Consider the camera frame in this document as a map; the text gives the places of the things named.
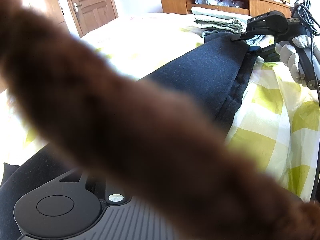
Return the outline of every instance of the blurry brown object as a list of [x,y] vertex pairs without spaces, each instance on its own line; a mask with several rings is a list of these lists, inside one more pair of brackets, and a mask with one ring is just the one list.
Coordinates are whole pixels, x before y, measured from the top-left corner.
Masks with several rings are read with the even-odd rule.
[[60,152],[148,200],[187,239],[320,239],[318,204],[229,152],[187,96],[118,76],[12,0],[0,13],[1,74]]

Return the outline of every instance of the dark gray garment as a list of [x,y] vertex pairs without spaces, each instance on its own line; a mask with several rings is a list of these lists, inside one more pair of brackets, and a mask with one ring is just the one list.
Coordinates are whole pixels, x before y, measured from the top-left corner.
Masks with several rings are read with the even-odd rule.
[[45,146],[14,171],[0,187],[0,240],[17,240],[21,237],[13,217],[13,208],[19,198],[72,169],[52,155],[50,146]]
[[205,44],[169,62],[145,78],[193,96],[212,120],[229,130],[241,106],[256,55],[246,54],[244,41],[231,33],[215,33]]

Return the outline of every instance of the wooden cabinet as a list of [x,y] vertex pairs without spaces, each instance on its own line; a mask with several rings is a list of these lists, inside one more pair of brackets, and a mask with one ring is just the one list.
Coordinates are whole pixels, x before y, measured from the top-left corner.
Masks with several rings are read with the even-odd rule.
[[239,0],[243,8],[196,4],[196,0],[161,0],[164,13],[191,14],[191,7],[202,7],[224,12],[258,16],[269,11],[280,11],[287,18],[291,17],[290,6],[271,0]]

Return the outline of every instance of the cable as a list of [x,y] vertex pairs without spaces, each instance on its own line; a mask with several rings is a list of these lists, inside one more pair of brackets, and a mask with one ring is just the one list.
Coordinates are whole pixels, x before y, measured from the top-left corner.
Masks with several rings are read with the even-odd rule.
[[[316,70],[314,66],[314,55],[313,55],[313,36],[320,36],[320,32],[315,28],[315,24],[319,27],[319,29],[320,29],[320,25],[313,18],[309,10],[311,7],[310,0],[303,0],[302,3],[299,3],[300,1],[301,0],[296,0],[296,2],[294,3],[295,7],[292,10],[292,18],[294,18],[295,14],[297,13],[298,19],[311,34],[311,64],[313,67],[313,73],[315,75],[319,109],[320,109],[320,88],[319,88],[318,77],[316,75]],[[316,199],[317,186],[319,183],[319,175],[320,175],[320,145],[319,145],[318,158],[317,158],[316,175],[315,175],[315,180],[313,182],[311,198],[310,198],[311,201],[314,201]]]
[[[284,1],[284,2],[286,2],[286,1]],[[294,7],[291,3],[289,3],[289,2],[286,2],[286,3],[288,3],[288,4],[290,4],[292,7]]]

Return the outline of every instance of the gray glove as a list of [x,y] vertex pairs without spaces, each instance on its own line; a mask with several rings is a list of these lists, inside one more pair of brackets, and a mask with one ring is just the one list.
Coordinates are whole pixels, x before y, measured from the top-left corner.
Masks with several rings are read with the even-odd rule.
[[[307,35],[300,35],[292,41],[298,48],[311,48],[311,38]],[[277,43],[276,52],[280,55],[280,60],[289,68],[293,80],[305,87],[304,75],[300,73],[298,67],[300,58],[294,46],[282,42]],[[320,49],[315,42],[313,42],[313,54],[320,61]]]

